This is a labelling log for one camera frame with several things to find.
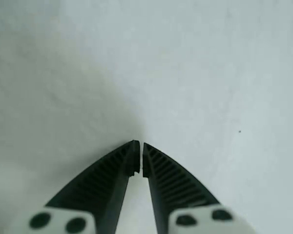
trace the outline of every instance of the black hole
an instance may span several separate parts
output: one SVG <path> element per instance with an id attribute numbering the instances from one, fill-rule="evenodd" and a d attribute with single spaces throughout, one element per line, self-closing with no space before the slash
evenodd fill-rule
<path id="1" fill-rule="evenodd" d="M 86 226 L 86 221 L 83 218 L 71 219 L 66 225 L 66 231 L 68 233 L 79 233 Z"/>
<path id="2" fill-rule="evenodd" d="M 176 224 L 178 226 L 193 226 L 197 225 L 197 221 L 192 216 L 186 214 L 178 216 Z"/>
<path id="3" fill-rule="evenodd" d="M 228 221 L 233 220 L 232 215 L 225 210 L 213 211 L 212 216 L 214 220 Z"/>
<path id="4" fill-rule="evenodd" d="M 32 217 L 29 222 L 29 225 L 32 229 L 39 229 L 46 226 L 51 219 L 51 215 L 47 212 L 39 213 Z"/>

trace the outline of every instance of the black ridged surface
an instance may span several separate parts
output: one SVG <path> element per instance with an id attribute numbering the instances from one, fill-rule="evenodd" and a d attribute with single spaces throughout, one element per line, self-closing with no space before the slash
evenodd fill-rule
<path id="1" fill-rule="evenodd" d="M 168 216 L 172 211 L 219 203 L 185 168 L 146 143 L 143 177 L 149 179 L 158 234 L 167 234 Z"/>
<path id="2" fill-rule="evenodd" d="M 114 234 L 128 179 L 140 172 L 140 145 L 131 141 L 105 155 L 57 193 L 47 204 L 91 212 L 98 234 Z"/>

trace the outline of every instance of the white plastic part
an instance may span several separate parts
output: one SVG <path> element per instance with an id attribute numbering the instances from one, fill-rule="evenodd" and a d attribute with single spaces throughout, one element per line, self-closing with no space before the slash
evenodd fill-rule
<path id="1" fill-rule="evenodd" d="M 49 222 L 41 228 L 31 228 L 32 218 L 41 213 L 50 214 Z M 35 212 L 25 212 L 19 215 L 4 234 L 69 234 L 66 226 L 75 218 L 82 218 L 85 221 L 85 227 L 81 231 L 75 232 L 76 234 L 96 233 L 95 218 L 89 212 L 43 207 Z"/>
<path id="2" fill-rule="evenodd" d="M 214 211 L 222 210 L 232 216 L 232 220 L 214 220 Z M 193 225 L 177 224 L 177 218 L 189 215 L 196 220 Z M 184 208 L 172 212 L 169 216 L 168 234 L 256 234 L 253 228 L 231 209 L 223 205 Z"/>

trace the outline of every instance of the white table surface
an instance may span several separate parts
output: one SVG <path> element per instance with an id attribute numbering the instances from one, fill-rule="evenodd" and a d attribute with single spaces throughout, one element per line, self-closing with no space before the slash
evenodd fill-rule
<path id="1" fill-rule="evenodd" d="M 293 0 L 0 0 L 0 233 L 132 139 L 293 234 Z M 136 233 L 156 233 L 142 175 Z"/>

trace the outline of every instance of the ribbed texture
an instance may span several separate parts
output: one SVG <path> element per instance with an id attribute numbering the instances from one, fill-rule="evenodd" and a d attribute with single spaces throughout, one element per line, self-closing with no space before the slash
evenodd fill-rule
<path id="1" fill-rule="evenodd" d="M 105 155 L 56 194 L 47 206 L 91 212 L 98 234 L 116 229 L 130 176 L 140 170 L 140 145 L 131 141 Z"/>
<path id="2" fill-rule="evenodd" d="M 148 144 L 144 145 L 143 176 L 149 179 L 158 234 L 167 233 L 172 211 L 219 203 L 185 168 Z"/>

